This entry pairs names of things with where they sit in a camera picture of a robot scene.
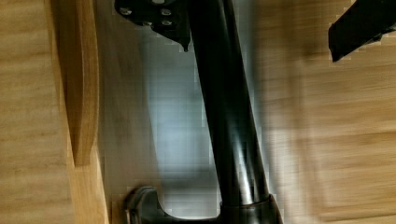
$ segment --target screw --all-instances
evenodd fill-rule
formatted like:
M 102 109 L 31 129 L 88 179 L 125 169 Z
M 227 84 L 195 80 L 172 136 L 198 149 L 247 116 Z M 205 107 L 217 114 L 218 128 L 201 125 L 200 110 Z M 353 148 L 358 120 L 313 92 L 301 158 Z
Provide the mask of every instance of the screw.
M 169 9 L 163 8 L 163 9 L 161 9 L 161 14 L 163 16 L 170 16 L 170 15 L 172 15 L 172 11 Z
M 145 25 L 147 25 L 147 26 L 150 26 L 150 25 L 152 25 L 152 22 L 150 22 L 150 21 L 144 21 L 143 24 L 145 24 Z
M 164 4 L 165 0 L 151 0 L 152 3 L 156 4 L 156 5 L 160 5 L 160 4 Z
M 129 9 L 128 7 L 120 7 L 120 14 L 124 16 L 129 16 L 132 14 L 132 10 Z
M 166 26 L 172 25 L 172 22 L 171 21 L 163 21 L 163 25 L 166 25 Z

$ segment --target wooden surface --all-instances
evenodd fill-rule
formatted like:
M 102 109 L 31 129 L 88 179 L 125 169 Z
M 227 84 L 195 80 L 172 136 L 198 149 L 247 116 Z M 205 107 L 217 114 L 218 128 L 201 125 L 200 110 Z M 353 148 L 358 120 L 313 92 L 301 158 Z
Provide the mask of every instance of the wooden surface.
M 67 7 L 70 6 L 75 6 L 75 5 L 81 5 L 84 4 L 84 7 L 81 7 L 81 10 L 87 11 L 87 14 L 89 15 L 90 10 L 93 13 L 93 7 L 92 7 L 92 1 L 58 1 L 58 0 L 48 0 L 46 1 L 46 6 L 47 6 L 47 12 L 48 12 L 48 20 L 49 20 L 49 35 L 51 37 L 51 52 L 52 52 L 52 60 L 54 62 L 54 69 L 53 69 L 53 75 L 56 80 L 56 87 L 57 87 L 57 93 L 59 95 L 59 102 L 60 102 L 60 114 L 61 114 L 61 122 L 62 122 L 62 128 L 63 128 L 63 134 L 64 134 L 64 139 L 66 141 L 63 142 L 66 150 L 66 164 L 67 164 L 67 171 L 69 173 L 69 186 L 70 186 L 70 192 L 72 196 L 72 202 L 74 206 L 74 212 L 75 212 L 75 222 L 74 223 L 81 223 L 81 224 L 106 224 L 108 223 L 108 215 L 107 215 L 107 209 L 106 209 L 106 202 L 105 202 L 105 194 L 104 194 L 104 189 L 103 189 L 103 178 L 102 178 L 102 171 L 100 167 L 100 162 L 99 162 L 99 154 L 98 154 L 98 149 L 97 149 L 97 131 L 94 130 L 93 127 L 97 127 L 97 124 L 93 124 L 90 127 L 93 128 L 93 130 L 90 130 L 89 133 L 87 133 L 85 136 L 87 138 L 91 138 L 92 136 L 94 137 L 92 139 L 92 143 L 89 148 L 80 148 L 84 149 L 84 153 L 90 153 L 88 155 L 88 159 L 81 157 L 81 154 L 76 157 L 75 153 L 76 151 L 73 150 L 76 149 L 73 147 L 70 132 L 73 130 L 69 129 L 70 125 L 70 120 L 67 119 L 68 113 L 66 112 L 66 108 L 69 106 L 73 106 L 73 104 L 69 104 L 66 100 L 64 95 L 67 94 L 67 91 L 64 90 L 64 87 L 67 87 L 67 85 L 64 85 L 64 77 L 66 75 L 68 76 L 73 76 L 74 74 L 70 74 L 70 70 L 64 70 L 62 69 L 62 66 L 71 66 L 73 64 L 69 64 L 69 61 L 66 59 L 69 59 L 71 54 L 81 54 L 81 55 L 89 55 L 89 54 L 96 54 L 92 55 L 93 59 L 89 61 L 84 61 L 84 63 L 91 63 L 91 65 L 85 64 L 84 66 L 96 66 L 97 65 L 97 50 L 96 46 L 93 46 L 92 43 L 90 43 L 88 46 L 84 45 L 84 43 L 87 43 L 88 41 L 85 40 L 81 44 L 81 48 L 77 49 L 70 49 L 69 51 L 65 50 L 60 50 L 60 46 L 62 44 L 67 44 L 66 40 L 64 40 L 64 35 L 60 34 L 61 33 L 74 33 L 75 31 L 71 29 L 70 23 L 67 23 L 72 16 L 76 16 L 75 14 L 63 14 L 60 12 L 60 9 L 62 8 L 63 10 L 70 10 L 67 9 Z M 92 14 L 92 20 L 87 20 L 82 22 L 78 27 L 81 27 L 82 25 L 84 26 L 89 26 L 89 27 L 95 27 L 94 25 L 94 20 L 93 20 L 93 14 Z M 91 52 L 78 52 L 77 50 L 91 50 Z M 90 68 L 87 68 L 89 71 L 94 72 L 97 71 L 97 68 L 94 68 L 90 70 Z M 98 94 L 97 85 L 98 83 L 95 84 L 96 77 L 98 77 L 98 74 L 91 74 L 91 77 L 85 78 L 85 81 L 92 81 L 91 84 L 87 86 L 91 86 L 92 90 L 85 90 L 87 91 L 92 91 L 96 92 Z M 88 101 L 88 100 L 93 100 L 93 102 L 88 103 L 90 106 L 89 108 L 95 109 L 97 104 L 97 100 L 99 99 L 98 95 L 88 98 L 88 99 L 81 99 L 83 102 Z
M 94 8 L 101 77 L 98 149 L 109 220 L 119 224 L 126 195 L 142 185 L 161 193 L 161 179 L 135 26 L 115 12 L 112 1 L 96 0 Z
M 52 0 L 54 34 L 76 166 L 90 164 L 97 135 L 99 71 L 92 0 Z
M 278 197 L 293 223 L 396 222 L 395 34 L 332 63 L 350 1 L 258 1 L 257 63 Z
M 0 2 L 0 223 L 75 222 L 47 12 Z

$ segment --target black tube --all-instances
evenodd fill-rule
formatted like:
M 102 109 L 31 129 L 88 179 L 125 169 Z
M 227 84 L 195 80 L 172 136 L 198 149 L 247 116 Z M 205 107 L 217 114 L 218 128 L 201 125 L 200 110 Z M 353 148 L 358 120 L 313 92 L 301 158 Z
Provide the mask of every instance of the black tube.
M 269 199 L 231 0 L 189 2 L 222 205 Z

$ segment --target wooden panel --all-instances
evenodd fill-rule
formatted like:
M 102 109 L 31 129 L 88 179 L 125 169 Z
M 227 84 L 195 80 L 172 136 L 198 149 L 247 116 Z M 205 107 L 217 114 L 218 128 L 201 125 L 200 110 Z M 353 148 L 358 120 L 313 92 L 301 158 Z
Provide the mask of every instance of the wooden panel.
M 52 0 L 70 138 L 76 166 L 90 164 L 97 135 L 99 71 L 92 0 Z
M 47 15 L 0 2 L 0 223 L 75 221 Z
M 257 3 L 273 172 L 295 223 L 396 221 L 396 35 L 332 63 L 327 32 L 350 6 Z
M 95 1 L 100 64 L 98 148 L 110 223 L 121 223 L 121 204 L 136 187 L 161 193 L 135 26 L 112 1 Z

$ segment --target black base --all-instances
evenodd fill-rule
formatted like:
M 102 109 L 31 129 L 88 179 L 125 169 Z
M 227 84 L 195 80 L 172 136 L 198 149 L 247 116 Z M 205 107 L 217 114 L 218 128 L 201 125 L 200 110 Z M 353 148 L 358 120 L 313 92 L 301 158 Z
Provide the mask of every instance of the black base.
M 163 224 L 174 222 L 227 224 L 281 224 L 281 218 L 272 196 L 262 203 L 243 206 L 220 206 L 218 217 L 188 220 L 166 214 L 158 202 L 154 188 L 143 187 L 132 192 L 125 201 L 126 224 Z

